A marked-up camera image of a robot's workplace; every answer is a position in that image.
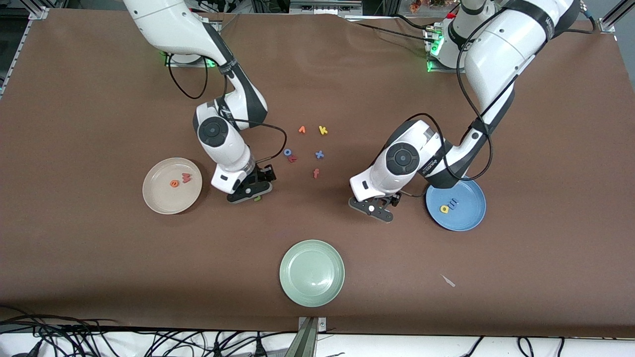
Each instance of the black cable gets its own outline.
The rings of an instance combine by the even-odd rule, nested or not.
[[[522,340],[527,341],[527,346],[529,346],[529,354],[527,354],[527,352],[525,352],[525,350],[521,346],[520,342]],[[518,349],[520,350],[520,353],[523,354],[523,356],[525,356],[525,357],[534,357],[534,355],[533,355],[533,347],[531,346],[531,342],[529,342],[529,339],[527,337],[518,337],[516,339],[516,344],[518,345]]]
[[[398,17],[398,18],[404,20],[406,22],[406,24],[408,24],[408,25],[410,25],[410,26],[412,26],[412,27],[414,27],[416,29],[420,29],[420,30],[425,30],[426,26],[430,26],[430,25],[417,25],[414,22],[410,21],[409,18],[407,18],[407,17],[405,17],[405,16],[403,16],[402,14],[399,14],[399,13],[394,13],[394,14],[388,15],[388,16],[390,16],[390,17]]]
[[[176,351],[177,349],[182,348],[182,347],[189,347],[189,348],[191,348],[191,349],[192,349],[192,355],[194,356],[194,348],[193,348],[191,345],[185,345],[185,346],[181,346],[181,345],[182,345],[182,344],[184,344],[184,342],[185,342],[186,340],[191,339],[192,337],[194,337],[194,336],[196,336],[196,335],[198,335],[198,334],[200,334],[200,333],[203,333],[203,331],[197,331],[197,332],[194,332],[193,334],[191,334],[191,335],[187,336],[186,338],[184,338],[183,340],[179,341],[177,344],[175,344],[174,346],[172,346],[172,348],[170,348],[169,350],[165,351],[165,352],[163,353],[163,356],[167,356],[170,352],[172,352],[172,351]]]
[[[61,350],[53,341],[53,336],[50,334],[51,330],[53,332],[55,332],[57,335],[56,337],[63,337],[64,339],[66,339],[68,342],[70,342],[71,346],[73,347],[73,352],[76,352],[78,354],[80,354],[82,357],[86,357],[86,352],[84,351],[84,349],[81,347],[81,345],[78,345],[76,341],[74,341],[72,339],[72,337],[65,333],[62,329],[59,328],[55,328],[52,327],[51,325],[48,325],[44,322],[44,320],[41,318],[41,316],[45,316],[45,318],[55,318],[58,320],[67,320],[67,321],[76,321],[79,322],[82,325],[85,325],[86,323],[83,320],[80,319],[75,319],[75,318],[69,318],[66,316],[55,316],[55,315],[33,315],[33,314],[29,314],[26,311],[19,309],[17,307],[13,307],[13,306],[8,306],[8,305],[4,305],[4,304],[0,304],[0,308],[4,308],[4,309],[9,309],[9,310],[13,310],[13,311],[17,311],[19,313],[22,314],[22,316],[17,316],[15,318],[9,318],[9,319],[5,319],[0,321],[0,325],[25,325],[25,326],[37,326],[40,328],[40,335],[42,340],[44,340],[47,344],[50,344],[51,346],[53,346],[55,348],[56,354],[57,354],[57,350],[60,350],[60,352],[64,355],[66,355],[66,353]]]
[[[172,56],[174,56],[174,53],[171,53],[170,56],[168,57],[168,71],[170,72],[170,77],[172,77],[172,81],[174,82],[174,84],[177,85],[178,89],[183,94],[185,94],[186,97],[188,97],[190,99],[201,98],[203,96],[203,93],[205,93],[205,89],[207,89],[207,80],[208,80],[208,70],[207,70],[207,62],[206,62],[207,57],[203,57],[203,64],[205,65],[205,84],[203,85],[203,90],[201,90],[201,94],[197,95],[196,97],[193,97],[193,96],[189,95],[183,88],[181,88],[181,86],[177,82],[177,79],[174,78],[174,74],[172,73],[172,65],[171,65]]]
[[[564,346],[565,346],[565,338],[560,337],[560,347],[558,347],[558,353],[556,354],[556,357],[560,357],[560,355],[562,354],[562,348]]]
[[[65,320],[65,321],[77,322],[83,327],[84,330],[86,330],[87,335],[90,335],[90,338],[91,338],[91,340],[93,342],[93,345],[91,346],[91,344],[88,342],[88,340],[86,338],[87,335],[83,335],[82,332],[78,332],[78,333],[76,333],[76,335],[78,335],[80,337],[83,337],[83,341],[80,341],[79,338],[77,336],[75,336],[77,345],[81,346],[82,343],[85,342],[86,345],[88,346],[88,349],[91,351],[92,354],[100,355],[99,348],[97,347],[97,343],[95,342],[95,339],[92,336],[90,329],[88,328],[91,325],[86,323],[87,320],[80,320],[80,319],[76,319],[76,318],[70,318],[70,317],[67,317],[67,316],[56,316],[56,315],[46,315],[46,314],[35,314],[35,315],[29,314],[29,315],[23,315],[23,316],[17,316],[17,317],[14,317],[14,318],[10,318],[10,319],[4,320],[2,322],[3,323],[7,323],[7,322],[12,322],[12,321],[19,321],[19,320],[22,320],[23,318],[30,318],[32,320],[39,318],[42,321],[43,321],[43,319],[57,319],[57,320]],[[99,322],[98,322],[99,319],[95,319],[95,320],[91,320],[91,321],[95,322],[96,325],[99,325]],[[65,338],[68,340],[68,339],[71,338],[71,336],[67,335],[67,336],[65,336]],[[109,342],[107,340],[105,340],[105,342],[110,347],[110,350],[115,354],[115,356],[119,357],[116,354],[116,352],[112,349],[112,346],[110,346]]]
[[[509,89],[509,87],[512,84],[514,84],[514,82],[516,81],[516,78],[518,78],[518,75],[514,76],[509,81],[509,83],[505,86],[505,88],[496,96],[496,98],[494,98],[494,100],[489,104],[489,106],[483,111],[482,115],[485,115],[485,113],[487,113],[490,110],[490,108],[494,105],[494,103],[496,103],[500,99],[500,97],[507,91],[507,89]],[[441,127],[436,123],[436,121],[432,117],[428,116],[428,118],[432,120],[432,123],[434,123],[434,126],[436,127],[437,132],[439,133],[439,139],[441,141],[441,147],[443,150],[443,163],[445,164],[446,171],[450,173],[452,177],[460,181],[472,181],[472,180],[478,179],[479,177],[483,176],[485,172],[487,172],[487,170],[490,168],[491,162],[493,161],[493,157],[494,157],[494,146],[491,143],[491,137],[489,135],[486,137],[486,139],[487,139],[490,153],[488,155],[487,164],[485,164],[485,167],[483,168],[483,170],[481,170],[481,172],[479,172],[477,175],[472,177],[459,177],[455,172],[453,172],[450,169],[450,166],[448,165],[448,158],[447,158],[448,152],[445,149],[445,139],[443,138],[443,133],[441,133]]]
[[[280,331],[280,332],[273,332],[273,333],[270,333],[270,334],[268,334],[268,335],[261,336],[261,339],[264,339],[264,338],[269,337],[269,336],[282,335],[283,333],[297,333],[297,331]],[[242,344],[242,343],[247,342],[247,341],[249,340],[247,343],[245,343],[245,344],[243,344],[242,346],[240,346],[240,347],[238,347],[238,348],[234,349],[234,350],[233,350],[233,351],[231,351],[229,354],[226,354],[224,357],[229,357],[229,356],[231,356],[233,353],[235,353],[235,352],[236,352],[236,351],[238,351],[239,349],[241,349],[241,348],[243,348],[243,347],[247,346],[248,344],[250,344],[250,343],[252,343],[252,342],[255,342],[257,339],[258,339],[258,337],[256,337],[256,336],[250,336],[250,337],[247,337],[247,338],[245,338],[245,339],[243,339],[243,340],[240,340],[240,341],[236,342],[235,344],[232,344],[232,345],[229,345],[229,346],[225,347],[225,349],[230,349],[230,348],[232,348],[232,347],[236,347],[236,346],[238,346],[239,344]]]
[[[474,353],[474,351],[476,350],[476,348],[478,347],[478,345],[481,343],[481,341],[485,338],[485,336],[480,336],[478,338],[478,340],[476,340],[476,342],[472,345],[472,348],[470,349],[470,351],[466,354],[464,354],[461,357],[471,357],[472,354]]]
[[[423,190],[423,191],[421,191],[421,193],[420,193],[420,194],[407,193],[406,191],[403,191],[403,190],[399,190],[399,192],[401,192],[402,194],[405,194],[405,195],[406,195],[406,196],[408,196],[408,197],[419,198],[419,197],[423,197],[423,196],[425,196],[425,192],[426,192],[426,190],[428,189],[428,186],[429,186],[429,185],[425,185],[425,186],[424,186],[424,190]]]
[[[198,347],[198,348],[203,349],[203,350],[205,350],[205,351],[207,351],[207,352],[209,352],[209,353],[214,352],[214,350],[213,350],[213,349],[203,348],[203,347],[201,347],[200,345],[195,344],[195,343],[193,343],[193,342],[187,342],[187,341],[180,340],[180,339],[178,339],[178,338],[176,338],[176,337],[173,337],[174,335],[172,335],[172,336],[169,336],[169,335],[167,335],[167,334],[166,334],[166,335],[161,335],[161,334],[159,334],[158,332],[139,332],[139,331],[134,331],[134,330],[131,330],[131,329],[129,329],[129,328],[123,327],[123,326],[121,326],[121,327],[122,327],[122,328],[124,328],[124,330],[126,330],[126,331],[133,332],[133,333],[137,333],[137,334],[139,334],[139,335],[155,335],[155,336],[161,336],[161,337],[164,337],[164,338],[165,338],[165,339],[167,339],[167,340],[173,340],[173,341],[181,342],[181,343],[186,344],[186,345],[190,345],[190,346]]]
[[[254,357],[269,357],[267,350],[262,345],[262,338],[260,338],[260,331],[256,333],[256,351],[253,353]]]
[[[225,84],[223,88],[223,99],[225,99],[225,96],[227,95],[227,76],[223,75],[223,77],[225,77]]]
[[[92,355],[101,356],[101,353],[99,352],[99,347],[97,347],[97,344],[95,343],[95,339],[93,338],[92,335],[90,335],[90,338],[93,341],[93,345],[95,346],[94,349],[93,349],[93,346],[91,346],[90,342],[88,341],[88,334],[84,335],[81,332],[78,332],[78,333],[75,333],[73,336],[75,337],[75,341],[77,342],[78,346],[82,346],[84,343],[86,343]]]
[[[397,32],[397,31],[393,31],[393,30],[389,30],[389,29],[383,29],[383,28],[377,27],[377,26],[371,26],[371,25],[360,24],[360,23],[357,23],[357,24],[360,25],[360,26],[363,26],[363,27],[367,27],[369,29],[375,29],[375,30],[379,30],[379,31],[384,31],[384,32],[388,32],[388,33],[391,33],[391,34],[395,34],[395,35],[410,37],[410,38],[413,38],[413,39],[420,39],[420,40],[426,41],[426,42],[434,42],[434,40],[431,39],[431,38],[413,36],[413,35],[409,35],[409,34],[404,34],[403,32]]]
[[[110,351],[112,351],[112,353],[115,355],[115,357],[119,357],[119,355],[115,352],[115,350],[112,348],[112,346],[110,345],[110,342],[108,342],[108,339],[106,339],[106,335],[102,332],[102,328],[99,325],[99,321],[95,322],[95,326],[97,327],[97,331],[98,333],[102,336],[102,339],[104,340],[104,342],[106,343],[106,346],[108,346],[108,348],[110,349]]]
[[[240,121],[242,123],[253,123],[253,124],[258,124],[261,126],[266,126],[267,128],[272,128],[272,129],[276,129],[277,131],[280,131],[283,135],[284,135],[284,141],[282,143],[282,147],[280,147],[280,150],[273,156],[268,156],[264,159],[260,159],[256,161],[256,164],[259,163],[263,163],[265,161],[269,161],[271,159],[274,159],[276,157],[278,157],[283,151],[284,151],[284,147],[286,146],[286,131],[278,126],[275,125],[271,125],[271,124],[265,124],[265,123],[260,123],[258,121],[252,121],[252,120],[243,120],[243,119],[231,119],[232,121]]]
[[[169,334],[171,334],[171,333],[172,333],[172,336],[170,336],[170,337],[173,337],[173,338],[174,338],[176,335],[180,334],[180,332],[168,332],[168,333],[166,333],[165,335],[161,335],[160,333],[157,333],[156,335],[157,335],[157,336],[159,336],[159,339],[158,339],[157,341],[153,342],[153,343],[150,345],[150,347],[148,348],[148,350],[145,352],[144,357],[151,357],[151,356],[152,356],[152,353],[153,353],[154,351],[156,351],[156,350],[157,350],[157,348],[161,347],[161,345],[162,345],[162,344],[164,344],[165,342],[167,342],[167,341],[168,341],[168,338],[167,338],[166,336],[168,336],[168,335],[169,335]]]
[[[231,341],[234,337],[238,336],[240,334],[240,332],[234,332],[232,333],[228,338],[224,339],[221,343],[220,343],[220,348],[224,349],[225,346],[227,346],[227,344],[229,343],[229,341]]]
[[[598,25],[596,24],[595,19],[593,18],[593,16],[589,16],[588,19],[591,21],[591,25],[593,26],[592,30],[589,31],[589,30],[578,30],[578,29],[566,29],[566,30],[562,30],[562,31],[556,32],[554,37],[557,36],[557,35],[560,35],[560,34],[562,34],[564,32],[574,32],[574,33],[578,33],[578,34],[587,34],[587,35],[594,34],[597,31],[597,29],[598,29]]]

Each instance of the beige plate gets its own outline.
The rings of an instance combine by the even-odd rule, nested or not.
[[[183,173],[189,173],[192,180],[183,183]],[[177,187],[170,186],[172,180]],[[144,180],[144,200],[153,211],[163,215],[173,215],[190,207],[201,194],[203,177],[196,165],[183,158],[165,159],[154,165]]]

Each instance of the small paper scrap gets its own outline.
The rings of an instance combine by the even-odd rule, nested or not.
[[[443,274],[440,274],[440,275],[443,277],[443,279],[445,279],[446,283],[450,284],[450,286],[452,286],[452,287],[456,286],[456,284],[452,283],[452,280],[446,278],[445,275],[443,275]]]

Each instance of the blue plate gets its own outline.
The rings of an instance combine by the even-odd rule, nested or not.
[[[429,186],[425,205],[441,227],[458,232],[478,226],[487,208],[483,190],[474,181],[459,181],[451,189]]]

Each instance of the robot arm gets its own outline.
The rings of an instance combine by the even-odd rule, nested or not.
[[[495,13],[491,0],[463,0],[459,4],[455,18],[446,18],[438,26],[441,28],[441,43],[431,51],[441,68],[454,69],[457,66],[458,52],[467,42],[472,31]],[[460,67],[464,66],[465,57],[461,58]]]
[[[534,12],[527,14],[515,7],[506,9],[485,27],[467,51],[465,73],[469,83],[481,110],[491,107],[483,115],[485,125],[478,119],[474,120],[460,145],[454,146],[447,140],[444,142],[447,162],[458,177],[467,171],[485,144],[484,132],[487,130],[492,134],[511,105],[514,87],[512,84],[505,89],[507,84],[524,71],[536,52],[553,36],[561,14],[576,6],[572,4],[574,0],[512,0],[508,6],[515,6],[514,2],[522,3]],[[410,148],[414,148],[417,155],[408,156],[402,152]],[[448,172],[443,153],[439,135],[432,128],[423,121],[405,122],[391,135],[371,167],[350,179],[356,202],[363,204],[371,198],[395,194],[412,179],[415,172],[434,187],[453,187],[458,179]]]
[[[199,105],[193,119],[199,142],[217,163],[211,184],[234,194],[248,176],[257,175],[251,151],[238,131],[265,120],[267,103],[262,94],[247,78],[220,34],[206,19],[192,13],[183,0],[124,0],[124,3],[151,45],[178,55],[209,57],[234,86],[231,93]]]

